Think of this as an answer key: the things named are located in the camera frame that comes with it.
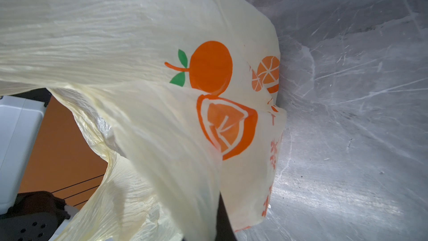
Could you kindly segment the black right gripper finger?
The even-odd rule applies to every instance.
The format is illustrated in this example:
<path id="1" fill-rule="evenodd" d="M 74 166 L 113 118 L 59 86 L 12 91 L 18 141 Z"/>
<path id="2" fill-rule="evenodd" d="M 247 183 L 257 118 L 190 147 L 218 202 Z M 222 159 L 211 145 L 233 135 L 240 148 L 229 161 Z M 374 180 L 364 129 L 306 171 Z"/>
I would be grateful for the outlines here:
<path id="1" fill-rule="evenodd" d="M 236 241 L 236 237 L 231 227 L 222 195 L 219 197 L 216 219 L 215 241 Z"/>

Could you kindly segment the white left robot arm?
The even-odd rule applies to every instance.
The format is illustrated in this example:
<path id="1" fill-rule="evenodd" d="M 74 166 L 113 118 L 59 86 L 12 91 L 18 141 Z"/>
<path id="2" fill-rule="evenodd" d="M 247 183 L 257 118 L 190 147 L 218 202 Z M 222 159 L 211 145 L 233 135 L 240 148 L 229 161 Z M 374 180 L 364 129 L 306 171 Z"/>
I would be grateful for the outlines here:
<path id="1" fill-rule="evenodd" d="M 20 193 L 51 93 L 1 97 L 1 240 L 54 241 L 78 212 L 47 191 Z"/>

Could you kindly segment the yellow printed plastic bag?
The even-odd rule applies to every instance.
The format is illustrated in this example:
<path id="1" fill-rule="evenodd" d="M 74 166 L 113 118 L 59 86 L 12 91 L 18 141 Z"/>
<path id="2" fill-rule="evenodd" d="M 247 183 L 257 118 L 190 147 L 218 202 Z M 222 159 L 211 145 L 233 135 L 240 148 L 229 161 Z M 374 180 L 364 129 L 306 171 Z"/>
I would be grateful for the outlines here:
<path id="1" fill-rule="evenodd" d="M 269 210 L 280 49 L 245 0 L 1 0 L 1 94 L 46 88 L 108 163 L 61 241 L 212 241 Z"/>

